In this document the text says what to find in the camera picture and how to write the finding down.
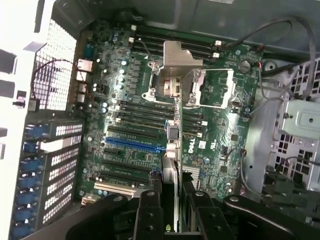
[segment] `cable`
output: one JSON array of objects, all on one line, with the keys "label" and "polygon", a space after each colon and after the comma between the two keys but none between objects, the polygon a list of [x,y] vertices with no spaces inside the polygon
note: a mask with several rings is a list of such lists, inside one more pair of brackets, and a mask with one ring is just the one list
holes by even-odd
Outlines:
[{"label": "cable", "polygon": [[31,88],[31,93],[32,93],[32,97],[33,98],[36,98],[36,93],[35,93],[35,80],[36,80],[36,74],[37,72],[39,72],[41,69],[43,69],[45,66],[48,66],[49,64],[52,64],[52,63],[55,63],[55,62],[67,62],[67,63],[70,63],[72,64],[79,72],[80,72],[80,76],[82,78],[82,81],[85,83],[85,79],[84,77],[82,76],[82,73],[80,71],[80,69],[78,68],[78,66],[72,62],[72,61],[69,61],[69,60],[66,60],[66,59],[53,59],[51,61],[48,61],[46,63],[44,63],[43,65],[39,66],[36,70],[34,70],[33,74],[32,74],[32,79],[31,79],[31,84],[30,84],[30,88]]},{"label": "cable", "polygon": [[288,162],[288,160],[290,159],[296,159],[296,160],[302,160],[308,164],[313,164],[313,165],[316,165],[316,166],[320,166],[320,162],[315,162],[315,161],[309,161],[307,159],[304,159],[303,157],[301,156],[290,156],[290,157],[287,157],[287,158],[284,158],[281,160],[281,162],[279,163],[279,165],[276,167],[275,169],[275,172],[276,173],[279,173],[281,171],[281,168],[282,166]]},{"label": "cable", "polygon": [[[263,86],[263,84],[262,84],[262,76],[261,76],[262,64],[261,64],[261,62],[259,62],[258,65],[259,65],[259,67],[258,67],[258,75],[259,75],[258,78],[259,78],[259,85],[260,85],[260,88],[261,88],[261,94],[262,94],[262,97],[263,97],[264,99],[269,100],[270,97],[267,97],[267,96],[265,95],[264,86]],[[278,100],[281,101],[281,102],[284,101],[284,100],[283,100],[282,98],[280,98],[280,97],[276,97],[276,99],[278,99]]]},{"label": "cable", "polygon": [[242,184],[243,184],[243,186],[244,186],[245,189],[247,189],[248,191],[250,191],[250,192],[252,192],[252,193],[257,194],[257,195],[260,196],[261,193],[252,190],[252,189],[248,186],[248,184],[247,184],[247,182],[246,182],[246,180],[245,180],[244,171],[243,171],[243,165],[244,165],[244,161],[245,161],[246,152],[247,152],[247,151],[245,151],[245,152],[242,154],[242,158],[241,158],[241,162],[240,162],[240,176],[241,176],[241,181],[242,181]]},{"label": "cable", "polygon": [[253,34],[259,32],[260,30],[265,29],[265,28],[272,26],[274,24],[284,23],[284,22],[297,22],[297,23],[299,23],[300,25],[302,25],[304,27],[304,29],[307,32],[308,38],[309,38],[309,55],[310,55],[309,76],[308,76],[308,80],[307,80],[307,87],[303,91],[302,96],[301,96],[301,99],[305,99],[306,97],[308,97],[310,95],[310,93],[312,92],[312,89],[313,89],[314,78],[315,78],[315,67],[316,67],[316,52],[317,51],[316,51],[315,38],[314,38],[314,34],[312,32],[312,29],[310,28],[310,25],[308,24],[308,22],[306,20],[304,20],[303,18],[300,18],[297,16],[288,16],[288,17],[283,17],[283,18],[271,20],[270,22],[267,22],[267,23],[259,26],[258,28],[256,28],[252,32],[250,32],[249,34],[240,38],[239,40],[228,43],[227,45],[225,45],[225,48],[227,48],[227,49],[233,48],[233,47],[243,43],[246,39],[248,39]]}]

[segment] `perforated metal panel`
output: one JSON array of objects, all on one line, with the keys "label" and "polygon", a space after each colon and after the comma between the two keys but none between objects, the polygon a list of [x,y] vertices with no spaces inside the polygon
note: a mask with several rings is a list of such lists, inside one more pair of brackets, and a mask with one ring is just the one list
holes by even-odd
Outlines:
[{"label": "perforated metal panel", "polygon": [[50,21],[47,44],[37,52],[35,59],[33,89],[40,99],[40,109],[66,110],[76,44],[60,25]]},{"label": "perforated metal panel", "polygon": [[[313,102],[320,98],[320,58],[316,60],[315,78],[311,97]],[[295,94],[302,94],[307,87],[309,76],[309,63],[298,67],[298,72],[291,84],[291,90]],[[319,140],[286,135],[279,132],[278,126],[283,122],[285,109],[280,105],[277,120],[274,128],[274,145],[269,155],[268,164],[277,168],[279,163],[288,157],[301,157],[309,161],[320,162]],[[280,172],[295,182],[305,183],[307,189],[320,192],[320,167],[307,164],[300,159],[292,159],[286,162],[280,169]]]}]

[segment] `gray cable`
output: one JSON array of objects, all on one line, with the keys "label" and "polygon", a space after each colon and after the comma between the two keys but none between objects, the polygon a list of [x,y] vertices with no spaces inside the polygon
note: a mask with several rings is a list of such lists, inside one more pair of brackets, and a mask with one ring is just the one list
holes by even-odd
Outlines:
[{"label": "gray cable", "polygon": [[311,29],[310,25],[308,24],[308,22],[306,20],[304,20],[303,18],[298,17],[298,16],[288,16],[288,17],[273,19],[273,20],[259,26],[258,28],[256,28],[252,32],[250,32],[249,34],[240,38],[239,40],[228,43],[225,47],[227,49],[233,48],[233,47],[241,44],[243,41],[247,40],[253,34],[259,32],[260,30],[265,29],[265,28],[272,26],[274,24],[284,23],[284,22],[297,22],[297,23],[299,23],[300,25],[302,25],[304,27],[304,29],[306,30],[307,35],[308,35],[310,68],[309,68],[309,76],[308,76],[308,80],[307,80],[307,86],[301,96],[301,99],[305,99],[306,97],[308,97],[310,95],[310,93],[312,92],[313,86],[314,86],[317,50],[316,50],[314,33],[312,32],[312,29]]},{"label": "gray cable", "polygon": [[242,158],[241,158],[241,162],[240,162],[240,176],[241,176],[242,184],[245,187],[245,189],[247,189],[248,191],[250,191],[250,192],[252,192],[254,194],[257,194],[257,195],[261,195],[260,192],[254,191],[248,186],[248,184],[247,184],[247,182],[245,180],[245,176],[244,176],[244,168],[243,168],[244,161],[245,161],[245,155],[243,154]]}]

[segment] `blue pcie slot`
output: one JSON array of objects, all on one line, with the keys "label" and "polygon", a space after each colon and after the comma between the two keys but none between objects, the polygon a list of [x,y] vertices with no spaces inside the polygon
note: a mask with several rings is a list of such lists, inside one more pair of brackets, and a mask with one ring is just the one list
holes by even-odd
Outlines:
[{"label": "blue pcie slot", "polygon": [[139,143],[136,141],[123,140],[123,139],[116,138],[116,137],[106,137],[105,143],[124,146],[124,147],[128,147],[128,148],[145,150],[145,151],[148,151],[151,153],[161,153],[162,151],[166,150],[166,148],[161,146],[160,144],[157,144],[156,146],[154,146],[154,145],[149,145],[149,144],[145,144],[145,143]]}]

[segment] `black pcie slot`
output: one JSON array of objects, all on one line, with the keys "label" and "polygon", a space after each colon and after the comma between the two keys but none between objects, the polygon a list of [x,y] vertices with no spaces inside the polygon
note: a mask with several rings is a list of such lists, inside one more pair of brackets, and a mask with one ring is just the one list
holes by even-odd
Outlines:
[{"label": "black pcie slot", "polygon": [[186,39],[186,38],[182,38],[182,37],[177,37],[177,36],[168,36],[168,35],[161,35],[161,34],[156,34],[156,33],[151,33],[148,31],[143,31],[140,30],[139,28],[137,29],[136,36],[140,36],[141,39],[143,40],[145,37],[152,37],[152,38],[158,38],[158,39],[163,39],[164,41],[180,41],[180,42],[184,42],[186,44],[192,45],[192,46],[198,46],[201,48],[206,48],[209,51],[212,48],[212,44],[208,43],[208,42],[201,42],[201,41],[193,41],[190,39]]},{"label": "black pcie slot", "polygon": [[128,135],[133,135],[133,136],[137,136],[137,137],[144,137],[147,139],[152,139],[152,140],[156,140],[159,138],[158,135],[154,135],[154,134],[148,134],[142,131],[134,131],[134,130],[130,130],[130,129],[123,129],[121,127],[116,127],[116,126],[108,126],[107,130],[109,132],[112,133],[117,133],[117,134],[128,134]]},{"label": "black pcie slot", "polygon": [[109,172],[109,171],[100,171],[100,175],[102,177],[111,177],[111,178],[116,178],[116,179],[124,179],[124,180],[129,180],[136,182],[138,184],[148,184],[149,180],[146,180],[141,177],[136,177],[136,176],[128,176],[126,174],[122,173],[115,173],[115,172]]},{"label": "black pcie slot", "polygon": [[145,167],[145,166],[137,166],[137,165],[123,163],[123,162],[119,162],[119,161],[104,160],[102,162],[102,164],[122,167],[124,169],[134,169],[134,170],[139,170],[139,171],[147,172],[147,173],[149,173],[151,171],[150,168]]}]

